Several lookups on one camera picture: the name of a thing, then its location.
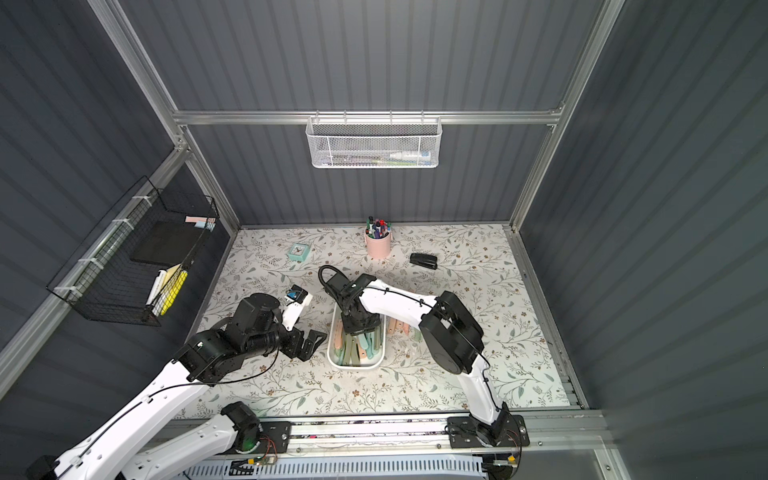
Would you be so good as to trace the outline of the white oval storage box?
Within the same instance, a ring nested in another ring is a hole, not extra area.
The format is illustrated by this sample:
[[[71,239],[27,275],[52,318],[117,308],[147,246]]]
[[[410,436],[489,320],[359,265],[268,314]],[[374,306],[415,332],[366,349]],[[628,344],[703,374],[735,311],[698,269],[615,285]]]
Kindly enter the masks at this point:
[[[339,307],[335,306],[331,323],[331,339],[326,357],[339,370],[372,370],[384,359],[386,349],[386,318],[372,332],[351,335],[345,332]]]

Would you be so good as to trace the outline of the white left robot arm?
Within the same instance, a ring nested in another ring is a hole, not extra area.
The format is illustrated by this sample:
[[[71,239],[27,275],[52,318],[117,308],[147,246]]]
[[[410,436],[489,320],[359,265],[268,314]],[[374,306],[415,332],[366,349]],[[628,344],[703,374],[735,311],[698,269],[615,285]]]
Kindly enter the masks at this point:
[[[241,455],[276,451],[257,415],[243,402],[188,434],[141,455],[140,449],[181,409],[256,356],[309,360],[326,334],[304,333],[296,323],[313,297],[298,286],[284,300],[255,293],[235,313],[194,334],[152,382],[91,435],[59,456],[43,455],[29,479],[166,479],[229,450]]]

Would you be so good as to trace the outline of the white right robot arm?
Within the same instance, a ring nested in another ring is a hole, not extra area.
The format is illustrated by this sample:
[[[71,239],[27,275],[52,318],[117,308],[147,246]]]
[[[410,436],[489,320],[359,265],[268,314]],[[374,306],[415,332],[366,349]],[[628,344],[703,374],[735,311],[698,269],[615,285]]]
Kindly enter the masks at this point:
[[[530,444],[492,385],[490,362],[483,354],[483,329],[456,294],[420,295],[370,274],[350,279],[331,265],[318,269],[318,280],[336,303],[347,334],[370,333],[384,324],[385,316],[421,332],[434,362],[457,376],[482,445],[497,447],[509,441],[522,448]]]

